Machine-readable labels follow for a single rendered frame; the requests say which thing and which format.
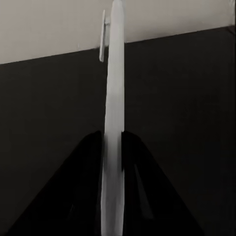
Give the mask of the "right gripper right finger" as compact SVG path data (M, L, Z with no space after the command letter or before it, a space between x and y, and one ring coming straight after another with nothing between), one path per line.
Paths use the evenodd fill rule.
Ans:
M123 132L127 236L206 236L143 140ZM154 219L143 217L139 171Z

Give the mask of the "pen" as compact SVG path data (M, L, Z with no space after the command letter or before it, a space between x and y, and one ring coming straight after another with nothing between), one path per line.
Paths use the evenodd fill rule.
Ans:
M123 132L125 131L124 10L113 2L111 16L103 11L100 54L104 61L106 26L110 26L101 188L101 236L123 236L125 182Z

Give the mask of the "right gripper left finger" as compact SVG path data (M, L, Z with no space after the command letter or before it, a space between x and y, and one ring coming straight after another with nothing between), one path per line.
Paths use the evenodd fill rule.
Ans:
M101 152L85 136L5 236L93 236Z

